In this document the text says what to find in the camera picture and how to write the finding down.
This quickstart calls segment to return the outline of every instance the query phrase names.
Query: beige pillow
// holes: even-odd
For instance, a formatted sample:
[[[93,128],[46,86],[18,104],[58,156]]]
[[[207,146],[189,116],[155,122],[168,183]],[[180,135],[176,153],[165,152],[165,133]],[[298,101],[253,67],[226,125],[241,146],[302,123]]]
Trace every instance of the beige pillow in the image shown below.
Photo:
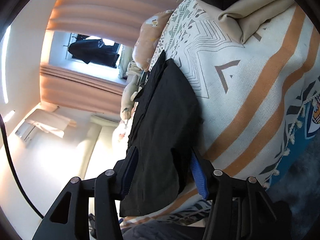
[[[162,31],[173,12],[174,10],[168,10],[157,13],[142,24],[132,53],[132,58],[140,69],[148,70]]]

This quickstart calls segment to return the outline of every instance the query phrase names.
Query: blue rubber grip pad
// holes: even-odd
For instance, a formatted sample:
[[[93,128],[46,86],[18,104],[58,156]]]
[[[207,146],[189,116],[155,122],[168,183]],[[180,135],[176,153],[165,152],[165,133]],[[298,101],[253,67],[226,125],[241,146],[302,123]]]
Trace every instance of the blue rubber grip pad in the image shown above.
[[[209,197],[207,178],[204,175],[200,163],[194,153],[192,153],[191,156],[190,169],[192,171],[193,179],[195,180],[199,194],[203,197],[203,199],[206,200]]]

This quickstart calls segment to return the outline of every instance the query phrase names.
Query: gray carpet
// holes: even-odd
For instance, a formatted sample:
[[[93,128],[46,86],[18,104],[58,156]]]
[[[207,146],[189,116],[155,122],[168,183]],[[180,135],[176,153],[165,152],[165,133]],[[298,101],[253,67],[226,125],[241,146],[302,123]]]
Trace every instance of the gray carpet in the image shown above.
[[[268,191],[292,211],[292,239],[301,240],[320,214],[320,132],[286,175]]]

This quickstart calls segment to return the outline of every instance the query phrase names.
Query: metal screw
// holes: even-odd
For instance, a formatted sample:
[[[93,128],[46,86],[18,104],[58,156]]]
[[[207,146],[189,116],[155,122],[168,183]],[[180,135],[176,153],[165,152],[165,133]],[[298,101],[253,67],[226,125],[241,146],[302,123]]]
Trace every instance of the metal screw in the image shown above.
[[[214,170],[213,174],[216,176],[221,176],[223,173],[220,170]]]
[[[113,174],[115,174],[114,170],[107,170],[105,173],[107,176],[112,176]]]
[[[72,183],[72,184],[75,184],[75,183],[77,183],[79,181],[79,178],[78,177],[73,177],[71,180],[70,180],[70,182]]]
[[[256,183],[257,182],[257,179],[255,177],[249,177],[249,182],[250,183]]]

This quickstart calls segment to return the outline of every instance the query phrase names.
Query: ceiling light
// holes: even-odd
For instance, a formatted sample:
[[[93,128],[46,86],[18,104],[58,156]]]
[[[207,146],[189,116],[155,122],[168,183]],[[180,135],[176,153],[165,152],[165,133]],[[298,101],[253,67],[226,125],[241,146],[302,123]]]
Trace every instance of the ceiling light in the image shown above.
[[[8,100],[8,93],[7,93],[7,84],[5,81],[5,61],[7,57],[7,48],[8,48],[8,42],[9,42],[10,30],[11,30],[11,25],[7,28],[4,34],[2,54],[1,54],[2,91],[3,91],[4,102],[6,104],[9,102],[9,100]]]
[[[10,111],[4,118],[3,118],[3,122],[6,123],[8,122],[14,115],[15,111]]]

